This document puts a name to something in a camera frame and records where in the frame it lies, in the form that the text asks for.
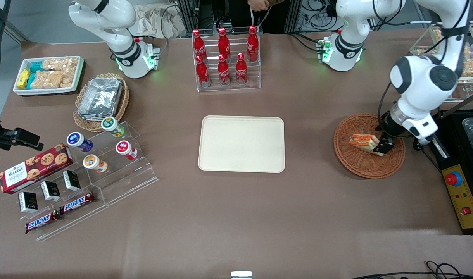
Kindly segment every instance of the table surface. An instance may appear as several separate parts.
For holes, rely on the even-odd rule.
[[[255,278],[346,279],[425,270],[425,260],[473,274],[473,236],[460,235],[440,173],[411,141],[400,171],[382,180],[353,175],[333,150],[339,122],[376,112],[390,68],[422,32],[372,32],[348,72],[318,64],[292,37],[266,34],[262,88],[216,95],[196,92],[191,40],[169,41],[158,71],[127,79],[123,118],[142,134],[160,180],[46,242],[23,234],[15,204],[0,194],[0,278],[228,278],[252,270]],[[81,55],[86,81],[119,73],[104,43],[22,47],[23,58]],[[2,124],[54,146],[77,129],[75,98],[11,93]],[[383,109],[397,98],[391,89]],[[198,169],[207,115],[282,118],[285,170]],[[0,171],[35,154],[0,150]]]

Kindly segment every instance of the round wicker tray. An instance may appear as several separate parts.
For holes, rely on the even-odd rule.
[[[114,116],[114,118],[116,118],[116,120],[120,122],[119,120],[123,117],[123,114],[126,110],[126,106],[128,105],[128,99],[130,98],[130,90],[128,89],[128,85],[126,85],[126,81],[124,81],[124,79],[121,76],[117,74],[111,74],[111,73],[99,74],[98,76],[96,76],[96,78],[97,77],[98,78],[117,78],[123,81],[123,89],[121,90],[121,97],[119,100],[119,104],[117,105],[116,115]],[[85,93],[89,82],[90,81],[88,81],[86,85],[83,86],[83,88],[80,90],[80,94],[78,94],[78,97],[76,98],[76,102],[75,102],[76,108],[80,106],[81,101],[83,99],[83,94]],[[95,132],[95,133],[104,131],[102,127],[100,126],[100,121],[84,120],[78,115],[78,111],[73,112],[73,119],[75,120],[76,125],[78,125],[78,127],[82,129],[86,129],[88,131]]]
[[[387,178],[400,169],[405,159],[405,143],[401,138],[395,138],[395,147],[382,157],[349,144],[353,134],[374,134],[379,138],[381,133],[375,131],[377,126],[376,115],[354,114],[338,125],[333,136],[335,153],[340,162],[348,170],[364,178]]]

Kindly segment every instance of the cookie box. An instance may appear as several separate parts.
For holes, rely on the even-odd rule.
[[[61,94],[71,94],[76,91],[78,85],[80,83],[80,77],[83,70],[84,60],[81,56],[61,56],[61,57],[42,57],[42,58],[27,58],[21,62],[20,70],[18,71],[17,79],[24,71],[24,69],[29,69],[30,65],[33,62],[43,62],[47,58],[58,58],[64,59],[66,57],[72,57],[78,59],[78,64],[76,66],[75,75],[73,76],[73,82],[71,83],[70,87],[64,88],[47,88],[47,89],[19,89],[17,86],[17,80],[14,83],[13,91],[14,93],[23,96],[23,97],[30,97],[30,96],[47,96],[47,95],[61,95]]]
[[[14,194],[72,163],[69,147],[64,144],[56,145],[0,173],[0,190]]]

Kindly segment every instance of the white tray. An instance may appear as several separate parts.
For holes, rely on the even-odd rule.
[[[72,57],[78,59],[78,64],[76,65],[75,75],[73,77],[73,83],[71,83],[71,87],[63,87],[63,88],[49,88],[49,89],[41,89],[41,90],[21,90],[16,87],[16,83],[18,82],[19,76],[21,75],[24,69],[29,68],[31,63],[33,62],[43,62],[47,58],[59,58],[64,59],[66,57]],[[81,56],[59,56],[59,57],[42,57],[42,58],[27,58],[21,62],[20,70],[18,71],[18,75],[16,76],[16,80],[14,81],[13,91],[14,93],[20,96],[38,96],[38,95],[52,95],[52,94],[63,94],[68,92],[73,92],[76,90],[78,86],[79,79],[81,76],[81,72],[83,69],[83,58]]]
[[[278,117],[204,117],[198,166],[206,171],[282,172],[285,169],[283,120]]]

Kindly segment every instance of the red bottle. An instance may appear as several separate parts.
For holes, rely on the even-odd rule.
[[[256,62],[259,59],[259,40],[257,39],[257,27],[249,27],[249,38],[247,39],[247,55],[249,62]]]
[[[230,67],[228,67],[228,63],[226,63],[226,59],[222,54],[219,54],[218,73],[221,85],[228,86],[231,83]]]
[[[226,37],[226,29],[224,27],[219,28],[219,54],[223,55],[227,62],[231,60],[230,52],[230,41]]]
[[[204,60],[202,59],[200,55],[197,55],[195,57],[195,61],[197,62],[195,71],[197,72],[200,86],[201,87],[211,86],[211,79],[209,78],[209,74],[207,73],[207,66],[204,64]]]
[[[207,63],[207,53],[205,50],[205,44],[198,29],[192,31],[193,34],[193,49],[195,50],[195,55],[200,55],[204,63]]]
[[[239,85],[245,85],[247,84],[247,64],[243,53],[238,53],[238,62],[236,63],[236,81]]]

